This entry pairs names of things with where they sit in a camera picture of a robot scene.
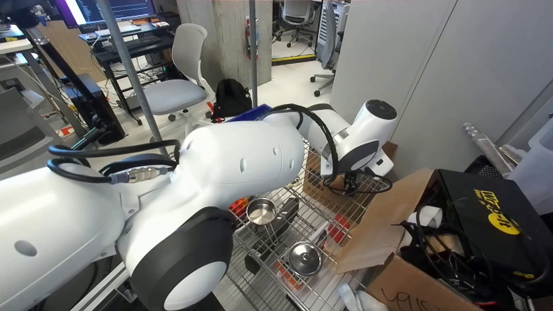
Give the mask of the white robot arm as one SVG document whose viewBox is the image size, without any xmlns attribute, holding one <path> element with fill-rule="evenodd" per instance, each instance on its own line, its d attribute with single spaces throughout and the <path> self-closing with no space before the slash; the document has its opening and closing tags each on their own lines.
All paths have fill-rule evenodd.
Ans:
<svg viewBox="0 0 553 311">
<path fill-rule="evenodd" d="M 228 271 L 236 198 L 295 179 L 307 150 L 326 179 L 385 174 L 383 143 L 397 120 L 378 98 L 352 120 L 326 103 L 283 103 L 190 131 L 171 160 L 134 157 L 98 170 L 88 151 L 51 146 L 43 167 L 0 181 L 0 311 L 29 311 L 112 253 L 148 311 L 190 307 Z"/>
</svg>

